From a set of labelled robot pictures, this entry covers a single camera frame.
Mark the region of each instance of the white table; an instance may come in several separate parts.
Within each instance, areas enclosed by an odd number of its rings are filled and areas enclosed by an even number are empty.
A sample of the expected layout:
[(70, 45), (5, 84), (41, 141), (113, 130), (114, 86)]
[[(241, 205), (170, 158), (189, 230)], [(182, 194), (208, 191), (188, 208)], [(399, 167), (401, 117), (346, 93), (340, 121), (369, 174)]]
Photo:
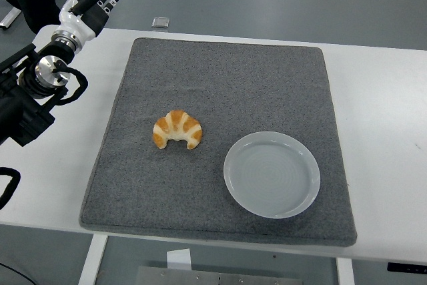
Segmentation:
[[(54, 29), (40, 31), (34, 40), (38, 49), (49, 42)], [(79, 225), (80, 206), (138, 37), (308, 45), (324, 52), (358, 232), (356, 244), (348, 248), (209, 244), (427, 263), (427, 52), (405, 49), (105, 29), (86, 43), (71, 64), (89, 81), (83, 96), (55, 107), (55, 123), (29, 145), (22, 148), (8, 139), (0, 146), (0, 166), (22, 175), (15, 195), (0, 211), (0, 224), (92, 233)], [(68, 87), (72, 92), (73, 84)]]

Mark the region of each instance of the plate rim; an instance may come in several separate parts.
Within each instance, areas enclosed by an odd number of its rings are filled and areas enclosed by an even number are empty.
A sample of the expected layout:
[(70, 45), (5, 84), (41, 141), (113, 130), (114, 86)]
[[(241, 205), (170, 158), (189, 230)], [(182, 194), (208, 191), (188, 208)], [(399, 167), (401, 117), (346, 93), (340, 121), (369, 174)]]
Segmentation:
[[(241, 204), (241, 202), (238, 200), (238, 197), (236, 197), (233, 188), (231, 187), (231, 182), (230, 179), (228, 179), (228, 173), (226, 172), (227, 169), (229, 168), (229, 164), (230, 164), (230, 158), (231, 155), (235, 152), (235, 150), (242, 144), (243, 141), (250, 139), (251, 137), (256, 137), (256, 136), (263, 136), (263, 135), (275, 135), (277, 137), (280, 137), (282, 140), (285, 138), (288, 141), (291, 141), (293, 144), (296, 144), (299, 148), (303, 149), (304, 152), (307, 153), (308, 157), (312, 159), (313, 161), (313, 165), (314, 166), (314, 170), (316, 171), (315, 175), (316, 179), (314, 180), (314, 183), (312, 183), (312, 186), (314, 186), (314, 193), (313, 193), (313, 197), (309, 200), (304, 199), (303, 202), (295, 209), (290, 210), (288, 212), (285, 212), (282, 215), (274, 215), (274, 216), (266, 216), (263, 214), (259, 214), (256, 213), (253, 210), (250, 210), (248, 208), (246, 208), (243, 204)], [(321, 175), (320, 175), (320, 169), (319, 169), (319, 165), (315, 159), (315, 157), (313, 156), (313, 154), (311, 153), (311, 151), (300, 141), (296, 140), (295, 138), (286, 135), (284, 133), (280, 133), (278, 131), (256, 131), (254, 133), (249, 133), (248, 135), (245, 135), (244, 137), (241, 137), (238, 141), (236, 141), (233, 146), (228, 150), (226, 158), (224, 160), (224, 166), (223, 166), (223, 171), (224, 171), (224, 181), (226, 183), (228, 192), (232, 195), (233, 199), (243, 208), (245, 208), (247, 211), (257, 215), (257, 216), (261, 216), (264, 218), (272, 218), (272, 219), (284, 219), (284, 218), (290, 218), (293, 216), (296, 216), (298, 214), (301, 214), (302, 212), (304, 212), (305, 210), (307, 210), (314, 202), (314, 200), (317, 198), (318, 194), (319, 194), (319, 190), (320, 190), (320, 183), (321, 183)]]

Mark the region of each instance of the croissant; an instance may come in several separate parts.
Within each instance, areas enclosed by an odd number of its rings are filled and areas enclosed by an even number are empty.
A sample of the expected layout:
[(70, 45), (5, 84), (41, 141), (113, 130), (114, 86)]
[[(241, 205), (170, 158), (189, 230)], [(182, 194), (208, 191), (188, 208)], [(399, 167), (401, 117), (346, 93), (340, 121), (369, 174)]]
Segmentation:
[(170, 111), (154, 124), (153, 141), (158, 148), (163, 149), (170, 139), (186, 140), (187, 148), (192, 150), (201, 140), (200, 123), (184, 110)]

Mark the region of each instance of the white paper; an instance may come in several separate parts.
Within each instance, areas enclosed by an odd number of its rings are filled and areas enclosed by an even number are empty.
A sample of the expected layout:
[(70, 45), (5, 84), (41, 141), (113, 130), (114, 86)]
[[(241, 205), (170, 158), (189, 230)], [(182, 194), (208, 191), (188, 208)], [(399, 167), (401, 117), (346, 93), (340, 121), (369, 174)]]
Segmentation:
[(172, 250), (167, 254), (167, 268), (176, 270), (191, 270), (191, 255), (189, 248), (185, 250)]

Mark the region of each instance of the black cable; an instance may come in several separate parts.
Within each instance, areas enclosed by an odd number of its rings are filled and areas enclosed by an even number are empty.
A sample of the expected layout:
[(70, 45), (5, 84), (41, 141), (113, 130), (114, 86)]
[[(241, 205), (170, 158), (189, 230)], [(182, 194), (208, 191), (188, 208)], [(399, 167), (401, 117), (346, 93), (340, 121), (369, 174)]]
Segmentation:
[(0, 176), (8, 175), (11, 176), (11, 181), (7, 184), (3, 195), (0, 196), (0, 210), (5, 207), (7, 202), (11, 199), (13, 193), (18, 187), (19, 181), (21, 180), (21, 174), (13, 168), (0, 167)]
[(21, 276), (22, 276), (22, 277), (24, 277), (26, 280), (30, 281), (33, 285), (37, 285), (37, 284), (36, 284), (32, 279), (30, 279), (30, 277), (28, 277), (28, 276), (26, 276), (26, 275), (24, 275), (24, 274), (22, 274), (22, 273), (18, 272), (17, 270), (13, 269), (12, 267), (10, 267), (10, 266), (8, 266), (8, 265), (4, 265), (4, 264), (2, 264), (2, 263), (0, 263), (0, 265), (2, 265), (2, 267), (5, 267), (5, 268), (10, 269), (12, 272), (15, 272), (15, 273), (17, 273), (17, 274), (21, 275)]
[(86, 90), (87, 86), (89, 85), (86, 77), (80, 71), (66, 66), (61, 60), (56, 61), (53, 64), (56, 67), (55, 68), (56, 72), (63, 71), (63, 72), (70, 73), (70, 74), (74, 75), (77, 78), (77, 81), (79, 82), (79, 85), (80, 85), (80, 87), (74, 91), (74, 93), (71, 97), (58, 101), (57, 105), (62, 106), (62, 105), (66, 105), (67, 103), (71, 103), (72, 101), (77, 100), (81, 96), (81, 94)]

